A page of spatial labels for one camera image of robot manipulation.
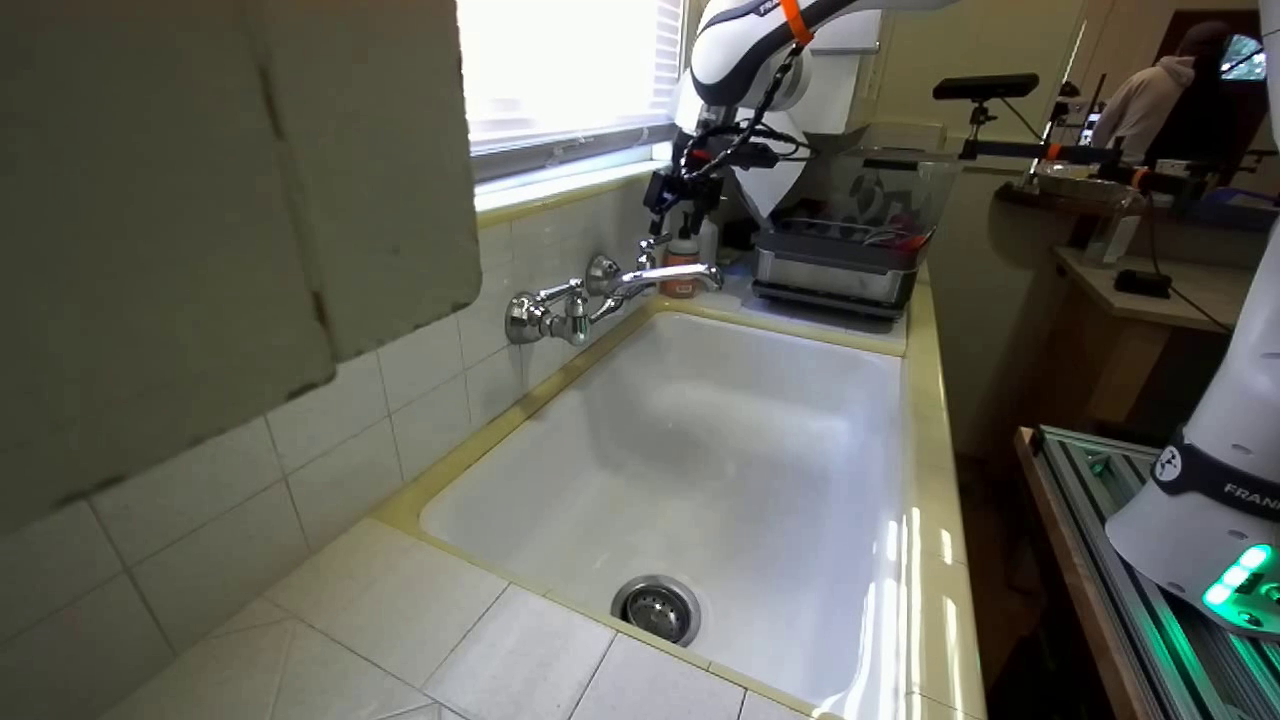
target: faucet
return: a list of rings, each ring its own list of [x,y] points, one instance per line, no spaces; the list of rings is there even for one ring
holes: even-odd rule
[[[566,280],[539,293],[517,293],[507,300],[507,342],[537,346],[543,336],[562,336],[570,346],[589,342],[589,288],[585,280]]]
[[[603,317],[619,314],[634,296],[640,296],[645,288],[651,288],[659,280],[701,277],[707,286],[722,286],[717,266],[669,266],[669,269],[619,272],[619,266],[607,259],[603,254],[596,254],[589,259],[585,277],[589,277],[591,296],[603,296],[603,306],[589,317],[591,326],[600,326]]]
[[[585,277],[574,277],[566,286],[539,288],[539,293],[517,293],[507,300],[507,342],[514,346],[537,346],[543,336],[562,336],[570,346],[589,342],[589,326],[600,326],[603,317],[619,314],[627,300],[636,300],[645,288],[659,280],[683,280],[701,277],[707,286],[722,286],[717,266],[669,266],[669,269],[634,269],[624,272],[614,258],[596,254],[585,269]]]

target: window sill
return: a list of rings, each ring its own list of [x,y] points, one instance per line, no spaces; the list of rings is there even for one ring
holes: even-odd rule
[[[658,143],[650,154],[618,154],[618,155],[596,155],[596,160],[562,166],[543,172],[526,172],[514,179],[478,184],[478,218],[505,219],[505,218],[532,214],[591,187],[650,177],[663,167],[663,155],[669,155],[669,143]]]

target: countertop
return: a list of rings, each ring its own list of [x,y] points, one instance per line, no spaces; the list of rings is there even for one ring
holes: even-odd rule
[[[1191,333],[1215,333],[1213,321],[1235,326],[1246,310],[1246,293],[1254,272],[1246,269],[1219,269],[1219,266],[1183,266],[1183,259],[1159,259],[1166,277],[1174,277],[1174,288],[1180,296],[1131,296],[1115,293],[1115,272],[1154,272],[1150,258],[1119,258],[1119,266],[1095,266],[1076,247],[1056,247],[1069,277],[1101,300],[1113,317],[1144,321],[1144,326],[1170,326],[1170,328],[1191,328]]]
[[[900,507],[904,645],[887,656],[898,692],[875,716],[984,716],[927,277],[917,286],[908,317],[887,333],[785,317],[747,293],[651,300],[645,314],[722,317],[904,357],[904,395],[912,405],[904,412],[912,455]],[[607,354],[607,342],[570,359],[562,377],[463,439],[110,716],[835,716],[841,709],[809,709],[747,675],[714,671],[694,653],[636,636],[624,623],[570,611],[412,534],[426,498],[441,494],[574,383],[591,366],[591,354]]]

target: cabinet door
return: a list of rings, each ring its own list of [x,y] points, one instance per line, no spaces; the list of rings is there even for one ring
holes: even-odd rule
[[[0,5],[0,534],[332,377],[249,11]]]
[[[265,58],[342,357],[480,293],[451,0],[265,0]]]

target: bottle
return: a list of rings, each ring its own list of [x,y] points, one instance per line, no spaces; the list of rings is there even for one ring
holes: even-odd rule
[[[669,239],[663,266],[696,266],[696,239],[694,236]],[[696,296],[696,277],[659,280],[658,288],[663,296],[690,300]]]

